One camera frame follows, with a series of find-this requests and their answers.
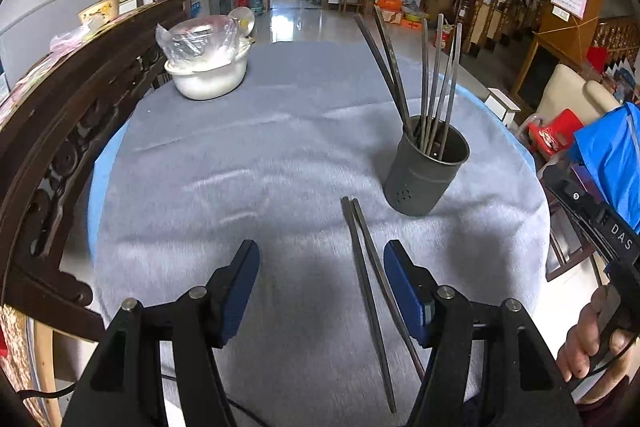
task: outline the blue bag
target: blue bag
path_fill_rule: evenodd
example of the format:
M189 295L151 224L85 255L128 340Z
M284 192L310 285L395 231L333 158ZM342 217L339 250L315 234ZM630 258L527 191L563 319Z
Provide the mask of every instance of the blue bag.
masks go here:
M571 154L587 167L609 203L640 232L640 110L632 103L577 131Z

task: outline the human hand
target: human hand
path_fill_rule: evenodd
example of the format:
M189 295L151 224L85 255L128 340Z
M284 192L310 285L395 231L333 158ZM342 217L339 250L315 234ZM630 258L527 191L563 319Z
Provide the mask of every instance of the human hand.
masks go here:
M601 286L594 291L591 302L580 311L578 323L566 334L566 342L559 349L556 358L564 381L569 381L574 375L577 378L584 378L589 372L589 357L595 355L600 347L598 313L602 311L606 298L606 287ZM609 339L609 350L613 355L617 355L626 347L626 344L632 341L634 341L633 334L616 330ZM578 400L578 403L594 403L607 396L626 375L633 349L631 347L619 359L612 362L600 380Z

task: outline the chopstick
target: chopstick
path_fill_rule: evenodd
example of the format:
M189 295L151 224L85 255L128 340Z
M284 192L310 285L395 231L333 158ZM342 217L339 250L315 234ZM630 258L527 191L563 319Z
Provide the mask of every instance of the chopstick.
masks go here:
M422 19L422 96L420 98L420 136L416 143L420 151L424 150L424 140L427 133L427 107L429 103L429 52L427 51L427 40L427 21Z
M447 135L449 134L449 123L451 121L451 111L453 110L453 98L456 93L456 81L458 80L458 63L460 62L460 43L462 41L462 24L458 23L456 26L456 33L454 35L454 47L455 57L453 59L453 74L451 77L451 88L449 91L449 103L447 103L447 115L444 120L444 130L442 131L442 138L440 139L440 150L438 151L438 160L442 160L444 154L444 144L447 142Z
M398 328L400 336L402 337L402 341L404 342L406 349L409 351L411 360L414 363L415 372L418 374L418 378L420 378L420 381L422 381L422 379L424 378L424 367L422 367L420 357L418 357L418 353L415 350L414 343L412 343L411 341L409 331L406 329L406 324L404 323L404 319L402 318L400 310L398 309L398 304L396 304L396 299L394 298L393 292L391 291L391 286L389 286L389 281L386 278L382 263L380 263L380 256L378 256L376 245L373 244L373 239L371 238L369 227L367 226L367 222L364 219L364 214L362 213L360 204L358 203L358 200L356 198L353 198L353 200L351 200L351 204L353 205L353 211L355 213L357 221L360 224L362 235L364 236L364 244L367 248L369 260L373 265L374 272L376 273L376 278L378 279L378 284L380 284L380 288L382 289L382 295L385 296L386 305L389 307L389 311L391 312L391 316L394 320L394 323L396 324L396 328Z
M404 124L404 129L407 136L411 136L412 128L410 126L411 121L409 118L409 108L406 105L406 97L404 95L404 87L402 87L402 79L400 78L400 70L398 69L398 60L396 59L396 53L394 52L394 47L391 44L391 39L386 32L385 23L382 19L380 8L378 6L374 6L373 13L375 15L374 19L376 20L376 26L378 27L380 37L382 38L382 47L385 49L386 60L389 63L391 78L393 79L394 85L396 86L396 94L398 95L398 103L400 105L401 111L400 118L402 118L402 123Z
M438 90L438 77L440 76L440 52L442 51L442 25L444 24L444 15L438 14L438 33L436 35L436 56L433 61L433 79L431 81L431 92L429 93L429 108L427 111L427 129L426 129L426 141L424 149L420 151L426 153L426 146L431 134L431 125L433 124L431 114L433 113L433 106L436 102L436 91Z
M449 60L447 61L447 69L444 71L444 78L442 79L442 85L440 86L440 95L438 97L438 107L436 109L436 114L433 117L433 121L431 121L431 136L429 137L429 144L427 145L427 150L425 154L427 156L431 155L431 149L433 148L433 142L436 139L436 134L438 132L438 124L440 123L440 115L442 114L442 106L444 105L444 94L446 93L447 84L449 84L449 80L452 75L452 67L451 63L453 61L453 53L449 53Z
M389 410L392 414L395 414L396 398L394 397L394 388L391 382L391 374L389 373L389 365L386 360L385 343L382 339L382 331L380 330L380 322L378 321L376 303L373 300L373 292L371 291L371 284L369 283L369 276L367 275L367 267L364 264L364 255L362 253L362 247L360 246L360 238L358 237L358 230L356 229L356 221L353 217L353 209L351 207L349 198L346 196L340 198L340 204L342 205L342 212L344 213L344 217L347 220L349 233L351 234L353 256L356 262L356 270L358 272L360 289L362 291L362 296L365 302L367 318L369 319L371 336L373 337L373 343L378 354L378 361L380 362L380 370L382 371L382 380L385 386L386 400L389 404Z
M371 35L369 28L364 25L362 16L360 14L357 14L354 19L356 21L356 24L358 25L358 28L360 28L360 32L362 33L365 42L369 45L369 49L373 54L373 58L376 59L376 63L380 68L380 73L382 73L382 78L385 79L386 87L388 87L388 90L391 93L391 98L394 99L394 103L396 104L398 114L400 115L400 118L402 118L402 110L400 109L400 104L398 103L398 94L396 93L396 87L394 85L393 79L391 78L391 75L389 74L389 70L386 68L385 59L382 58L382 54L380 54L380 50L378 49L376 41L374 41L373 35Z

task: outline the silver bolt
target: silver bolt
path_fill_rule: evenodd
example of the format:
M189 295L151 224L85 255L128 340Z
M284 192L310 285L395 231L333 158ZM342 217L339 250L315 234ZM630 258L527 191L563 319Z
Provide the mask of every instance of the silver bolt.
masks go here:
M440 286L438 295L443 299L452 299L456 296L456 291L451 286Z
M522 304L520 304L520 301L516 301L516 299L507 299L504 305L512 312L519 312L522 309Z
M124 311L130 312L137 305L138 305L138 300L137 299L134 299L133 297L127 297L126 299L124 299L124 301L122 301L122 304L120 305L120 307Z
M194 299L202 299L207 294L207 289L204 286L194 286L189 290L189 296Z

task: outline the gray tablecloth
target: gray tablecloth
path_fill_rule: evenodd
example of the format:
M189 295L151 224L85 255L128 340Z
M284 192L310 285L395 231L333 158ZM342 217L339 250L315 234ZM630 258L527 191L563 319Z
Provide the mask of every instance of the gray tablecloth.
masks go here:
M399 63L418 114L420 65ZM401 125L364 44L254 46L244 83L208 102L165 85L138 105L111 172L95 266L106 318L127 296L177 298L254 239L262 265L244 320L215 352L228 395L276 427L403 424L420 383L370 272L398 404L391 415L340 197L360 200L381 253L400 239L467 298L513 296L532 311L544 277L549 215L535 175L497 120L464 96L452 123L470 158L434 211L411 218L382 193ZM170 346L162 349L170 373ZM177 403L175 389L165 391Z

